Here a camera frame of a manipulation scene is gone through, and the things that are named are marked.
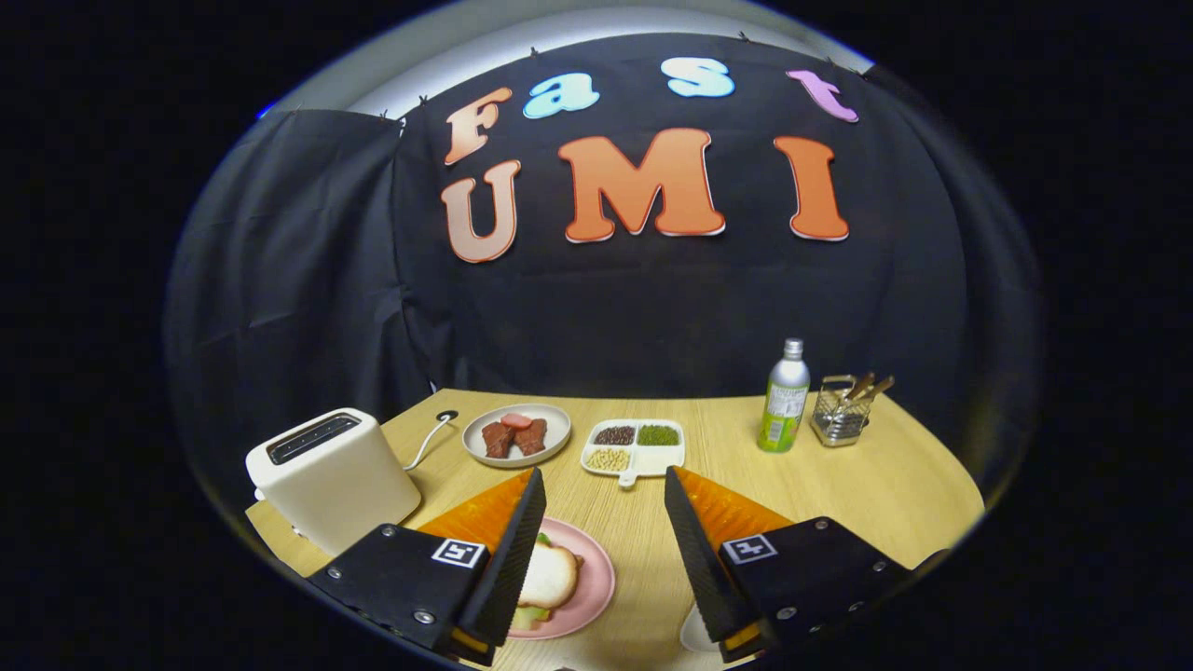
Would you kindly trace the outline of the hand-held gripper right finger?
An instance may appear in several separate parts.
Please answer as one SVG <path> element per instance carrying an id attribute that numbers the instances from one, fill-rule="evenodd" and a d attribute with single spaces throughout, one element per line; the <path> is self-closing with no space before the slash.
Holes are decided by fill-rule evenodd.
<path id="1" fill-rule="evenodd" d="M 727 664 L 778 658 L 870 618 L 951 552 L 902 562 L 832 515 L 777 513 L 699 472 L 665 472 L 694 605 Z"/>

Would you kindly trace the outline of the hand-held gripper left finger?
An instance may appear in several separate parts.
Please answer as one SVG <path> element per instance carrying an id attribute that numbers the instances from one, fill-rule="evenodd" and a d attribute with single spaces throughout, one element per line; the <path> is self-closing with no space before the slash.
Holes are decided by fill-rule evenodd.
<path id="1" fill-rule="evenodd" d="M 379 524 L 307 581 L 409 650 L 490 665 L 545 506 L 540 468 L 523 470 L 418 529 Z"/>

